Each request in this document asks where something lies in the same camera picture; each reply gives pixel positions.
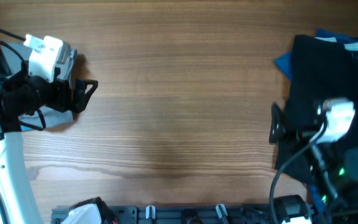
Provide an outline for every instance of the stack of folded clothes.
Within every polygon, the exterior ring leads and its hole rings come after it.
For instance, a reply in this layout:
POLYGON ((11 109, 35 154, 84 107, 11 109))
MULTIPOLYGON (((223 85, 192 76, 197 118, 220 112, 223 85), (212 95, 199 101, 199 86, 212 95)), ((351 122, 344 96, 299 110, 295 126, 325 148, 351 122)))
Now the stack of folded clothes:
MULTIPOLYGON (((329 98, 346 97, 354 102, 356 114, 348 133, 331 148, 343 157, 358 147, 358 38, 322 29, 316 37, 295 36, 292 52, 275 60, 277 67, 291 80, 284 112, 292 128, 312 126, 317 118, 316 105, 329 98)), ((285 142, 278 146, 276 169, 293 153, 285 142)), ((301 157, 285 171, 289 176, 310 182, 310 168, 301 157)))

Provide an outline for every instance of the black cloth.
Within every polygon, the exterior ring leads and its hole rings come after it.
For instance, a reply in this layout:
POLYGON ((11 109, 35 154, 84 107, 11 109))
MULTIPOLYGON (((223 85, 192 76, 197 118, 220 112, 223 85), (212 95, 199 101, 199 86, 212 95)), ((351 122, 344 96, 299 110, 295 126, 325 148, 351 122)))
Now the black cloth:
MULTIPOLYGON (((354 102, 356 113, 348 133, 332 145, 340 159, 346 150, 358 146, 358 51, 348 51, 340 43, 297 35, 291 64, 293 80, 284 112, 294 128, 312 126, 317 105, 326 99, 346 97, 354 102)), ((292 147, 292 143, 279 144, 276 169, 292 155, 292 147)), ((285 173, 310 182, 310 168, 304 157, 293 161, 285 173)))

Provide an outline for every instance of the wooden table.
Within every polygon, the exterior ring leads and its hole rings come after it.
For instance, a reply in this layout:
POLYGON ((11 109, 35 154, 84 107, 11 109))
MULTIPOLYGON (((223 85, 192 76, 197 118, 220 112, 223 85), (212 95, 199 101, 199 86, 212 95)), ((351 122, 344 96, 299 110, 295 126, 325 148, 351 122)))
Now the wooden table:
MULTIPOLYGON (((71 43, 78 76, 99 80, 74 123, 23 133, 48 223, 51 209, 96 196, 109 205, 266 202, 277 153, 270 105, 283 105, 290 87, 273 59, 318 27, 358 36, 358 2, 0 4, 0 27, 71 43)), ((282 177, 276 194, 306 190, 282 177)))

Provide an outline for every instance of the wood grain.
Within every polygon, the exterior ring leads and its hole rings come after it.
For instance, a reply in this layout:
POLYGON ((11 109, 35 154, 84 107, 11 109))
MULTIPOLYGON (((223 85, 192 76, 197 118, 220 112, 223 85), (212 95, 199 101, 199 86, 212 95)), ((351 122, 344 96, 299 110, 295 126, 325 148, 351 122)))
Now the wood grain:
MULTIPOLYGON (((0 4, 0 27, 71 43, 82 54, 76 75, 99 80, 74 123, 23 133, 48 223, 51 209, 95 196, 110 205, 266 202, 270 105, 290 86, 273 59, 318 27, 358 36, 358 2, 0 4)), ((283 194, 306 190, 282 177, 283 194)))

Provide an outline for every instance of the blue cloth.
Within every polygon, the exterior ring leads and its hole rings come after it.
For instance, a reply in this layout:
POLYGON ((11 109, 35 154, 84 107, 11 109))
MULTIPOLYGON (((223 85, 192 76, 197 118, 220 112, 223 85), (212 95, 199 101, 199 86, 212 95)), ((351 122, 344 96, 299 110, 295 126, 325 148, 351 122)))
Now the blue cloth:
MULTIPOLYGON (((336 42, 342 44, 351 44, 351 43, 358 42, 357 39, 351 38, 346 34, 336 34, 334 32, 323 30, 323 29, 318 29, 315 37, 324 37, 324 38, 335 37, 336 42)), ((292 80, 291 52, 288 52, 283 56, 276 58, 274 60, 274 63, 276 64, 278 69, 280 69, 285 74, 285 76, 288 77, 289 80, 292 80)))

